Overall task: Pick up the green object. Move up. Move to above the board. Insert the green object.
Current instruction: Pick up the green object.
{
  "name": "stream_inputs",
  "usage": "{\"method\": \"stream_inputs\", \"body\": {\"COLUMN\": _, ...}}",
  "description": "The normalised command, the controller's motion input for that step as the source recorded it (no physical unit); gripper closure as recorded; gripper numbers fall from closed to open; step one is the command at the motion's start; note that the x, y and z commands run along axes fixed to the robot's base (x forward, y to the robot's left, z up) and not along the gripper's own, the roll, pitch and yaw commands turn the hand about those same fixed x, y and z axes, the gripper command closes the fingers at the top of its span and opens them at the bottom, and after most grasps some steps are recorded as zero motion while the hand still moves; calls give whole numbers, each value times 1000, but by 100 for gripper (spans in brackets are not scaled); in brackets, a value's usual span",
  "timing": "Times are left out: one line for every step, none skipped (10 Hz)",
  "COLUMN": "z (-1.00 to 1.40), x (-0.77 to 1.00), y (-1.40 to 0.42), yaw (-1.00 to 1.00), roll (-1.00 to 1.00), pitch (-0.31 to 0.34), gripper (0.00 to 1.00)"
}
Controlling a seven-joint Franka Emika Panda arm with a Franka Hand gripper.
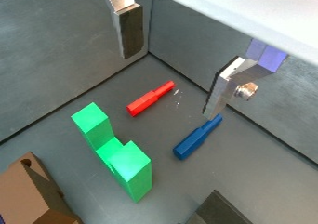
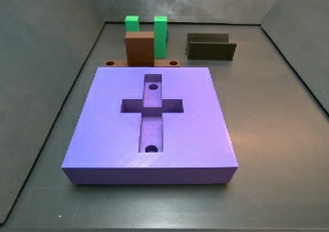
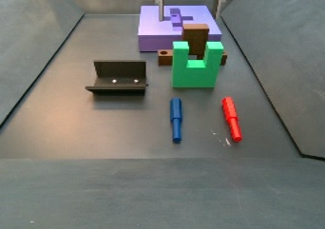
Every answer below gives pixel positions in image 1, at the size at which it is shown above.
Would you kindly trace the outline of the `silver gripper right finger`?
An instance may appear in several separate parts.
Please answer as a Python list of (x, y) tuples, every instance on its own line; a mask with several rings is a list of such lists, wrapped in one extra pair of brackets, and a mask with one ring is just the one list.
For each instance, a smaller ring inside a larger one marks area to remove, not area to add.
[(235, 56), (215, 74), (203, 116), (211, 120), (232, 98), (249, 100), (257, 90), (255, 80), (273, 74), (288, 54), (261, 41), (252, 39), (245, 56)]

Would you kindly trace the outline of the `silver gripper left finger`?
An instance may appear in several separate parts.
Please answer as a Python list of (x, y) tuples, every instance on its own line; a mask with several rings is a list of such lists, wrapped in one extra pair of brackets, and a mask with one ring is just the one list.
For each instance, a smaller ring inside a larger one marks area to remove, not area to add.
[(105, 0), (112, 12), (121, 57), (128, 59), (142, 48), (142, 7), (134, 0)]

